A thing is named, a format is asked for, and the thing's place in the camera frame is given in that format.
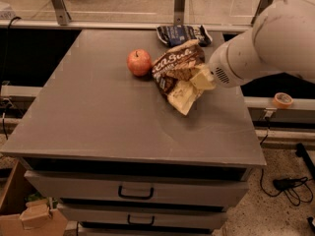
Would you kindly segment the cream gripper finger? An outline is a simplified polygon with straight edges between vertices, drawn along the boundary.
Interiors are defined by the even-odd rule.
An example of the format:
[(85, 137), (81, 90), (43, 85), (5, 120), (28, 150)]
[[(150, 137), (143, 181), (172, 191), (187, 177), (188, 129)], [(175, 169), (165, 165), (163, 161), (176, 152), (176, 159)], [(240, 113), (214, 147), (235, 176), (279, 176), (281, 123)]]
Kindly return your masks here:
[(205, 69), (201, 69), (191, 80), (190, 82), (196, 89), (201, 90), (211, 90), (216, 87), (216, 84), (210, 83), (206, 78)]

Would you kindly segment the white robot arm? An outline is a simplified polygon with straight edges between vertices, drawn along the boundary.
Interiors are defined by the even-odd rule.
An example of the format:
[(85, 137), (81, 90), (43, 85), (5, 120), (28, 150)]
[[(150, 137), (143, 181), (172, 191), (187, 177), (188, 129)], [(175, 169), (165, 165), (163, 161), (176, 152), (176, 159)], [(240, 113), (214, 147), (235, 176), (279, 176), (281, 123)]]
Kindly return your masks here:
[(287, 73), (315, 82), (315, 0), (280, 0), (225, 42), (192, 79), (196, 89), (234, 88)]

